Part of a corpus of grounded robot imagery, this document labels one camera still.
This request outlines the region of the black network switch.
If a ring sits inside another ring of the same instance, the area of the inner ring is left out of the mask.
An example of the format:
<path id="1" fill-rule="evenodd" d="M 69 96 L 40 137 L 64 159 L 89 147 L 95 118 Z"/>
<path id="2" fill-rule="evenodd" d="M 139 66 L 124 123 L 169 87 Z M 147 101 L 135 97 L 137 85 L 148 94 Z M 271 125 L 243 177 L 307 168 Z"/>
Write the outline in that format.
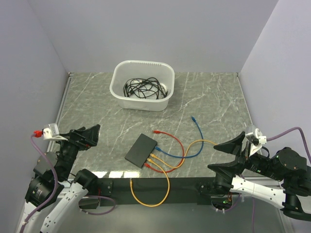
<path id="1" fill-rule="evenodd" d="M 138 168 L 142 168 L 156 146 L 157 141 L 141 133 L 124 158 Z"/>

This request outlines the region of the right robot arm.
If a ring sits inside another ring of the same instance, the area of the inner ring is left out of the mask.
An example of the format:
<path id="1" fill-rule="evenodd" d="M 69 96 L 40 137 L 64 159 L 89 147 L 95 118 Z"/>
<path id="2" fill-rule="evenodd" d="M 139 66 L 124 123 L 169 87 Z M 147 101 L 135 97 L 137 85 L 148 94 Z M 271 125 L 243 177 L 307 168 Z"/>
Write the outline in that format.
<path id="1" fill-rule="evenodd" d="M 273 157 L 258 153 L 270 139 L 258 128 L 241 132 L 237 137 L 214 146 L 215 150 L 232 154 L 234 161 L 210 164 L 216 173 L 212 191 L 248 194 L 281 210 L 287 217 L 310 221 L 310 212 L 303 209 L 301 197 L 311 195 L 311 168 L 307 159 L 289 147 L 279 150 Z M 253 183 L 241 177 L 244 170 L 281 182 L 280 189 Z"/>

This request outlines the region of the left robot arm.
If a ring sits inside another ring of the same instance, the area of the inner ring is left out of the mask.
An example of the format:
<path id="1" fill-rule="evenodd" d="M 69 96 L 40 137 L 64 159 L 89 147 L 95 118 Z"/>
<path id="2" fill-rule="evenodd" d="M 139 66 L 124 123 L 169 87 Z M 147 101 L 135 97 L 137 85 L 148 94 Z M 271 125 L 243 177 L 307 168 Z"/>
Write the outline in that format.
<path id="1" fill-rule="evenodd" d="M 31 138 L 43 137 L 60 145 L 59 152 L 43 153 L 37 145 L 33 147 L 40 153 L 34 168 L 35 177 L 31 180 L 26 196 L 24 211 L 17 228 L 19 233 L 54 233 L 69 213 L 77 207 L 85 195 L 97 191 L 97 176 L 87 169 L 80 170 L 69 191 L 55 205 L 58 195 L 68 179 L 79 151 L 88 150 L 98 143 L 100 125 L 81 127 L 60 134 L 57 124 L 48 124 L 44 129 L 34 131 Z"/>

